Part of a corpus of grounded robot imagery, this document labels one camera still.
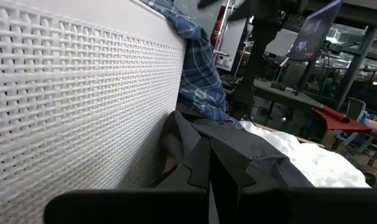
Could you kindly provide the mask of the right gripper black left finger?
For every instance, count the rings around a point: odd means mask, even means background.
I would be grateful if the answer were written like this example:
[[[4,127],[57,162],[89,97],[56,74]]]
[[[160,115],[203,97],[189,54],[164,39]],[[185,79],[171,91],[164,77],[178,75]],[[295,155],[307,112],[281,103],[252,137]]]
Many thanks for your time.
[[[61,194],[45,206],[44,224],[208,224],[211,150],[199,140],[156,187]]]

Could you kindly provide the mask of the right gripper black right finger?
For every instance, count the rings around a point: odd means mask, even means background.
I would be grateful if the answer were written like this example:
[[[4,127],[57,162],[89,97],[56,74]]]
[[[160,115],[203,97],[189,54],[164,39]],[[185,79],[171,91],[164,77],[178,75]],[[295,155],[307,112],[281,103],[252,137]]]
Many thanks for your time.
[[[289,187],[216,139],[213,182],[225,224],[377,224],[377,189]]]

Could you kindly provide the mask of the dark grey garment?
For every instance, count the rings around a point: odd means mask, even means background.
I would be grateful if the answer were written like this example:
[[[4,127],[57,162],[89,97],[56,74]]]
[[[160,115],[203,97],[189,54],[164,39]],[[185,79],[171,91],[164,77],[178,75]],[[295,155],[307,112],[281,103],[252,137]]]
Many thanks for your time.
[[[238,129],[231,121],[205,118],[189,121],[179,111],[173,111],[164,124],[160,144],[180,164],[203,136],[230,146],[250,161],[251,169],[261,171],[283,186],[313,187],[285,154],[264,138]]]

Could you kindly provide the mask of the large white cloth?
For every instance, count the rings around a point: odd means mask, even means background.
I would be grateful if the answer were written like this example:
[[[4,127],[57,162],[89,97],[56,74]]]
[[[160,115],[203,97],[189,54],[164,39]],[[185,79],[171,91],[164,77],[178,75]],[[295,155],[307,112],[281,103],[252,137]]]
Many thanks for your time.
[[[335,152],[315,143],[300,142],[297,137],[282,131],[261,128],[250,121],[240,121],[240,124],[285,154],[315,187],[370,188],[363,173]]]

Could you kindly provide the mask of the grey desk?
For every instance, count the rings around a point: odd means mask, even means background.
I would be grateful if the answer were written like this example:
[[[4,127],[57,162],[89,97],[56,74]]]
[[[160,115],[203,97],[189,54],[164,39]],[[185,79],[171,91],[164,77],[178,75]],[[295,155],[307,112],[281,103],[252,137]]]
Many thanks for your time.
[[[281,105],[286,105],[295,110],[309,111],[322,109],[323,104],[315,101],[306,94],[299,92],[297,95],[288,90],[278,90],[271,87],[271,82],[254,81],[254,95]]]

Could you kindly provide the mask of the blue plaid shirt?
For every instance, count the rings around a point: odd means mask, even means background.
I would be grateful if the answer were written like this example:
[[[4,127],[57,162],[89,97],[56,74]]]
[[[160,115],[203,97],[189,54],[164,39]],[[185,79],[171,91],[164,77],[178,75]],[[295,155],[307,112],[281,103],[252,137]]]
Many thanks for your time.
[[[174,0],[140,0],[163,15],[187,41],[179,100],[204,118],[224,121],[236,129],[243,126],[226,113],[226,94],[213,63],[210,38],[203,27],[182,12]]]

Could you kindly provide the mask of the red flat item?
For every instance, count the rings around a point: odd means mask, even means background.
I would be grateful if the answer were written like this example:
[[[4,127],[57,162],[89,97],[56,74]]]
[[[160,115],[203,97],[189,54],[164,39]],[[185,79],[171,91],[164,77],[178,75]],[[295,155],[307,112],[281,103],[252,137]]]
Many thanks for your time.
[[[344,114],[323,105],[322,108],[318,108],[315,112],[326,122],[327,128],[330,130],[342,130],[342,131],[354,131],[359,133],[369,133],[371,129],[357,122],[354,119],[348,118]]]

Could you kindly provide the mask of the white woven plastic basket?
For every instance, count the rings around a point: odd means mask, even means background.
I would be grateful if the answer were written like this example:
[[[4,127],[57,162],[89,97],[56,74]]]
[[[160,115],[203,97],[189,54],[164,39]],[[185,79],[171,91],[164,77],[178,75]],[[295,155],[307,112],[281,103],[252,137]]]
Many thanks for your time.
[[[185,48],[140,0],[0,0],[0,224],[157,179]]]

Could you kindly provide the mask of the dark computer monitor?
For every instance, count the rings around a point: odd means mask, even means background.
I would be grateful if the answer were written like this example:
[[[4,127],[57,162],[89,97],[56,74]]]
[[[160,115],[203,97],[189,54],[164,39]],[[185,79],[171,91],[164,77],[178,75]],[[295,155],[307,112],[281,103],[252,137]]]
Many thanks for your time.
[[[310,62],[316,58],[342,4],[342,0],[334,0],[306,18],[287,55],[289,60]]]

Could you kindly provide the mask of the grey metal frame post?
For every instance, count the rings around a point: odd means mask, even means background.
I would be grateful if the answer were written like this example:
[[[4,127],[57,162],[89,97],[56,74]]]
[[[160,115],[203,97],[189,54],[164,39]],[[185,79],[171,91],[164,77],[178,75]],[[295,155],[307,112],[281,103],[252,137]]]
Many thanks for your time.
[[[357,53],[353,54],[353,60],[350,63],[349,68],[346,71],[345,76],[340,82],[339,89],[335,98],[338,101],[337,106],[335,107],[339,110],[345,101],[348,91],[350,90],[357,73],[359,72],[360,66],[363,63],[363,60],[367,56],[370,47],[373,44],[375,37],[377,36],[377,25],[369,25],[361,42],[360,46],[357,49]]]

